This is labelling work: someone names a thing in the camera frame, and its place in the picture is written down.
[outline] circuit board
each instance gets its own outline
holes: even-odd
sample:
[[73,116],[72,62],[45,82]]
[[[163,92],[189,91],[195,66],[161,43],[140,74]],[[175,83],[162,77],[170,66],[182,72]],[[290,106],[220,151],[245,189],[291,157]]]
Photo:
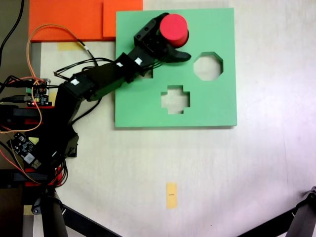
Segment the circuit board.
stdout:
[[[39,85],[48,85],[48,84],[49,84],[48,79],[44,79],[44,82],[39,82]],[[26,93],[27,93],[27,95],[31,96],[32,89],[27,88]],[[38,106],[52,106],[52,102],[50,102],[49,98],[48,98],[48,93],[49,93],[49,90],[46,88],[34,88],[33,89],[34,100]],[[31,102],[28,102],[27,105],[28,105],[28,107],[35,107],[36,106],[33,99],[31,100]]]
[[35,159],[35,157],[32,155],[32,151],[35,146],[34,143],[31,142],[26,136],[18,132],[14,135],[14,139],[11,142],[13,151],[22,157],[26,163],[30,164],[35,169],[41,165],[41,162]]

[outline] red cylinder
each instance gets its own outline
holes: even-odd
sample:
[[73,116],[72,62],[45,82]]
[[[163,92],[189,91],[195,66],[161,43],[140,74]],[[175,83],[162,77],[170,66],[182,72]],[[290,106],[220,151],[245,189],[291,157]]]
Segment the red cylinder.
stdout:
[[175,48],[184,46],[189,38],[187,21],[179,14],[165,16],[160,24],[160,32]]

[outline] green board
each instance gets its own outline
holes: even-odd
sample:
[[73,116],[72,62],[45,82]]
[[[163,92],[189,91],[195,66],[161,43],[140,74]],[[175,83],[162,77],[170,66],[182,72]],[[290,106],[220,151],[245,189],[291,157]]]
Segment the green board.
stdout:
[[[190,37],[180,51],[192,55],[181,64],[154,69],[152,79],[137,79],[116,90],[116,127],[235,126],[237,125],[234,9],[130,11],[117,13],[116,55],[129,53],[134,35],[152,18],[168,12],[182,15]],[[194,62],[214,54],[223,62],[216,80],[204,81],[194,73]],[[190,94],[182,114],[168,114],[161,95],[181,86]]]

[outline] robotic arm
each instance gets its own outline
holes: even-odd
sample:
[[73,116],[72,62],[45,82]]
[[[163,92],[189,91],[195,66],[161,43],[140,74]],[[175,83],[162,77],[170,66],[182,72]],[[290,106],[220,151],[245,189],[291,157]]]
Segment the robotic arm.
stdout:
[[[134,36],[135,47],[129,54],[123,53],[114,62],[76,73],[59,86],[55,107],[47,115],[45,109],[41,109],[44,133],[39,135],[39,142],[26,149],[22,156],[29,165],[46,173],[58,167],[65,158],[76,157],[79,137],[71,123],[83,100],[96,101],[161,63],[180,63],[191,58],[188,53],[176,50],[162,36],[159,26],[168,14],[152,19]],[[18,118],[14,111],[17,113],[20,109],[6,108],[7,115],[13,120]],[[29,140],[16,134],[13,143],[13,148],[20,150]]]

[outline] orange board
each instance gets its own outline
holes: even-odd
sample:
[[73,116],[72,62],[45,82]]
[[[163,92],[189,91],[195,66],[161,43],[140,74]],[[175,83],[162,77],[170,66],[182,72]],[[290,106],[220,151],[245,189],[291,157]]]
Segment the orange board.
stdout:
[[[109,5],[111,10],[104,11],[103,5]],[[54,23],[68,27],[83,41],[114,40],[116,11],[142,8],[142,0],[30,0],[29,35],[42,24]],[[74,41],[74,38],[64,30],[47,27],[38,31],[32,41]]]
[[142,11],[142,0],[104,0],[103,4],[103,38],[115,40],[117,11]]

